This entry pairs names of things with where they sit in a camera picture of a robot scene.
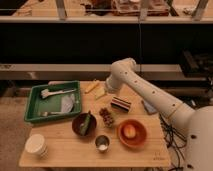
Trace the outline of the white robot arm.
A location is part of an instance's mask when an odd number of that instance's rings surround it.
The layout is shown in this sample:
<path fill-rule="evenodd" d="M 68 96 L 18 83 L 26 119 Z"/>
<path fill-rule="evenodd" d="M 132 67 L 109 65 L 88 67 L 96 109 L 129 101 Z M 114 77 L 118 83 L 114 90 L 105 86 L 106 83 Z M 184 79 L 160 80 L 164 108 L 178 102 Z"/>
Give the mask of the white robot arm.
<path fill-rule="evenodd" d="M 213 106 L 193 109 L 135 73 L 136 62 L 125 58 L 111 64 L 105 81 L 108 93 L 129 86 L 187 138 L 183 171 L 213 171 Z"/>

